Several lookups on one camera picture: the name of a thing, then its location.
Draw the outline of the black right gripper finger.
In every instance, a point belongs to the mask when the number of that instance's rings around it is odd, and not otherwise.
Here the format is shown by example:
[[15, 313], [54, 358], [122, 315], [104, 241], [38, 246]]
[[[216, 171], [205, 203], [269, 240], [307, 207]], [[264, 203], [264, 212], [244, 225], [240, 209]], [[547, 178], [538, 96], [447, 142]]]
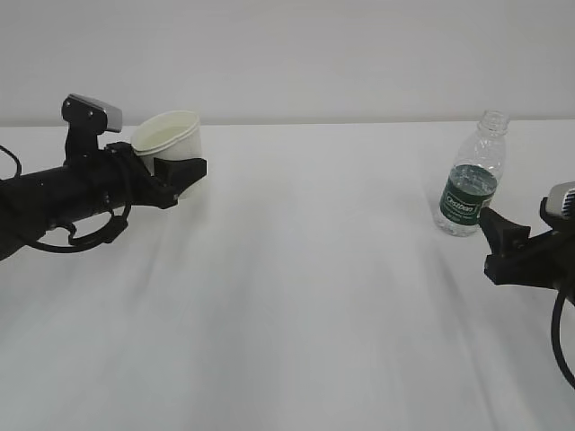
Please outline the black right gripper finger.
[[481, 210], [479, 226], [491, 253], [498, 256], [508, 256], [518, 251], [525, 245], [531, 233], [529, 226], [516, 224], [490, 207]]

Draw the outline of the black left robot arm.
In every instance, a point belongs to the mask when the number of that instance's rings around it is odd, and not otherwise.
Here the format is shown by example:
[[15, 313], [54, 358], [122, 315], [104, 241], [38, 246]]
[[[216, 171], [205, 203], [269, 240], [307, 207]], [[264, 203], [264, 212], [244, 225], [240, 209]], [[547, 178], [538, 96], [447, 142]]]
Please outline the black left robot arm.
[[112, 243], [133, 207], [174, 207], [208, 173], [201, 157], [155, 159], [154, 168], [118, 142], [69, 165], [2, 180], [1, 257], [24, 246], [71, 254]]

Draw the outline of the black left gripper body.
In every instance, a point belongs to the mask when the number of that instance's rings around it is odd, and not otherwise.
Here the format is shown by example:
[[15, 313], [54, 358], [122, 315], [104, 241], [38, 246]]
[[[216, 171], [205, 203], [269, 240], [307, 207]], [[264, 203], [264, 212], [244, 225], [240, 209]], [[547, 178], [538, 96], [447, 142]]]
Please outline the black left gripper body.
[[178, 204], [175, 188], [156, 178], [135, 154], [132, 146], [117, 142], [105, 146], [106, 154], [118, 167], [122, 179], [128, 180], [129, 196], [135, 206], [170, 208]]

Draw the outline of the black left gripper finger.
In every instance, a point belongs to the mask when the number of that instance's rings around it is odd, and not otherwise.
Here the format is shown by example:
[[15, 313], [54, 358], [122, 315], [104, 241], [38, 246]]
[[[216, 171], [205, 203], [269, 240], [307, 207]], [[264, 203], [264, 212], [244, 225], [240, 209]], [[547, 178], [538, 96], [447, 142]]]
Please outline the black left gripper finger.
[[154, 159], [154, 176], [173, 188], [179, 198], [187, 198], [208, 173], [208, 162], [201, 158], [182, 160]]

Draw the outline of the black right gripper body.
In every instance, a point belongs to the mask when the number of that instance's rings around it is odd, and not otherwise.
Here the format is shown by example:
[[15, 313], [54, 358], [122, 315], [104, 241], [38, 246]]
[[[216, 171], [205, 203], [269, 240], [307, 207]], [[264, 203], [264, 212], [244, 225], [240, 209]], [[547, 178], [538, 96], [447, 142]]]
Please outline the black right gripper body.
[[510, 251], [493, 252], [485, 276], [496, 286], [555, 286], [574, 275], [574, 233], [548, 231]]

